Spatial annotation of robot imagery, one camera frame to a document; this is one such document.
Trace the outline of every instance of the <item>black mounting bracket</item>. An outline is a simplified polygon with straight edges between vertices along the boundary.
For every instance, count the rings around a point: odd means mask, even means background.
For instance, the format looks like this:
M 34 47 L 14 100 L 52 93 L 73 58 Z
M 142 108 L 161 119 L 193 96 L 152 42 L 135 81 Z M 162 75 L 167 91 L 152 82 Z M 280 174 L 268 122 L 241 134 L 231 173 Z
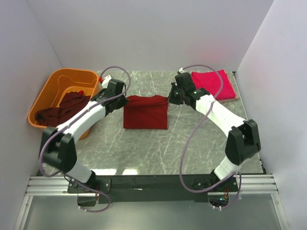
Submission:
M 233 164 L 242 164 L 260 150 L 258 126 L 254 120 L 244 121 L 243 125 L 229 131 L 225 154 Z
M 40 144 L 40 151 L 47 140 L 56 132 L 57 128 L 45 128 Z M 70 134 L 60 133 L 47 146 L 43 153 L 43 162 L 61 170 L 64 173 L 69 172 L 77 161 L 77 153 L 74 139 Z
M 216 181 L 210 174 L 183 175 L 185 184 L 191 189 L 201 190 L 213 185 Z M 187 191 L 181 184 L 179 175 L 114 175 L 96 176 L 97 185 L 102 192 L 107 193 L 112 202 L 144 202 L 144 201 L 183 201 L 208 202 L 208 193 L 195 194 Z M 79 206 L 94 206 L 96 197 L 82 196 L 86 193 L 74 182 L 68 187 L 68 193 L 78 193 Z M 237 192 L 238 186 L 234 177 L 217 186 L 210 192 L 224 192 L 228 187 L 230 192 Z M 99 204 L 108 200 L 100 195 Z

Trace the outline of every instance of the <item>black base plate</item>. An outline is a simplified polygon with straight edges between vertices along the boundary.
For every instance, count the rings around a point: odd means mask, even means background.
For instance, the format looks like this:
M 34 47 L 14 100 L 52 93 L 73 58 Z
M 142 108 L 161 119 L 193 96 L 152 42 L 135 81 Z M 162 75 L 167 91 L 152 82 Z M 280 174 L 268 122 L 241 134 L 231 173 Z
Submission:
M 185 184 L 195 190 L 201 190 L 213 184 L 210 174 L 183 175 Z M 181 184 L 179 175 L 115 175 L 96 176 L 99 182 L 99 190 L 108 193 L 112 202 L 141 202 L 141 201 L 178 201 L 194 200 L 195 202 L 208 202 L 208 194 L 194 194 L 188 192 Z M 76 183 L 71 182 L 68 193 L 80 194 L 78 204 L 80 206 L 94 206 L 95 197 L 82 197 L 86 193 Z M 237 192 L 236 179 L 230 178 L 211 192 L 224 192 L 228 186 L 229 192 Z M 108 203 L 107 199 L 100 195 L 99 204 Z

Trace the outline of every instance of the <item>folded red shirt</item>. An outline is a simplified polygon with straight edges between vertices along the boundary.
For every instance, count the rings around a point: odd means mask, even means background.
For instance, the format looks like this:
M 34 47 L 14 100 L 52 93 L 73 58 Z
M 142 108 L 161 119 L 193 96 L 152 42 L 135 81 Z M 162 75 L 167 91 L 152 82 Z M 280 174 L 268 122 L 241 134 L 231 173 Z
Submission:
M 221 75 L 224 85 L 220 94 L 217 96 L 218 101 L 231 100 L 239 98 L 229 81 L 227 73 L 224 70 L 219 70 L 218 73 Z M 204 88 L 208 90 L 213 96 L 220 89 L 221 81 L 219 76 L 215 72 L 206 73 L 191 73 L 192 80 L 196 86 L 196 89 Z
M 127 97 L 124 106 L 124 128 L 129 129 L 167 129 L 167 97 L 155 95 Z

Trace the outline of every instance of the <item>dark red cloth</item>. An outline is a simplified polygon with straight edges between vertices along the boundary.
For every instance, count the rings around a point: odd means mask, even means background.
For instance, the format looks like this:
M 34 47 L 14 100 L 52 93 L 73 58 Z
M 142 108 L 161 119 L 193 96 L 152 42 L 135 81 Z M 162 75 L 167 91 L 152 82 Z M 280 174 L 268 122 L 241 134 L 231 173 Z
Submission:
M 124 106 L 124 128 L 130 129 L 167 129 L 166 97 L 127 97 Z
M 221 75 L 224 86 L 221 93 L 217 96 L 217 100 L 230 100 L 238 98 L 234 88 L 232 87 L 228 76 L 224 70 L 219 70 L 218 73 Z M 192 80 L 196 86 L 196 89 L 204 88 L 208 90 L 213 96 L 220 89 L 221 81 L 219 76 L 214 72 L 206 72 L 206 73 L 191 73 Z
M 90 98 L 91 96 L 83 96 L 78 92 L 69 92 L 64 95 L 59 108 L 40 110 L 35 114 L 35 119 L 42 126 L 57 127 L 81 111 Z

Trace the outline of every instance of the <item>metal frame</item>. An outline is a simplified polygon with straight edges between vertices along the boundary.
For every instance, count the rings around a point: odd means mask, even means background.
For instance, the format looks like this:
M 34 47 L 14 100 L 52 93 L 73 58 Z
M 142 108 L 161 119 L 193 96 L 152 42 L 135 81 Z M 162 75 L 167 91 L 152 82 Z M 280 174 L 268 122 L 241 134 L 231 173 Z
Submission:
M 287 221 L 286 214 L 285 214 L 284 209 L 283 209 L 283 205 L 280 201 L 279 194 L 271 194 L 271 196 L 272 196 L 274 208 L 275 208 L 276 215 L 277 215 L 281 229 L 282 230 L 290 230 L 290 226 L 289 226 L 289 223 Z
M 217 182 L 210 174 L 184 174 L 182 175 L 185 184 L 189 187 L 200 190 Z M 150 202 L 150 201 L 188 201 L 208 202 L 207 193 L 188 192 L 181 184 L 179 175 L 96 175 L 93 189 L 98 186 L 99 190 L 108 194 L 112 203 L 116 202 Z M 237 192 L 238 186 L 235 177 L 229 178 L 226 182 L 216 186 L 211 192 L 224 193 Z M 84 190 L 75 181 L 70 180 L 68 193 L 84 194 Z M 96 204 L 96 198 L 79 198 L 78 205 L 81 207 L 92 207 Z M 100 195 L 98 204 L 106 204 L 108 200 Z
M 78 194 L 67 193 L 69 182 L 63 176 L 41 177 L 31 176 L 20 210 L 15 230 L 22 230 L 34 196 L 77 196 Z M 222 195 L 219 192 L 209 192 L 208 195 Z M 241 194 L 271 194 L 275 210 L 282 230 L 288 230 L 289 225 L 279 200 L 278 189 L 271 174 L 246 174 L 242 175 Z M 95 196 L 94 193 L 82 194 L 82 196 Z

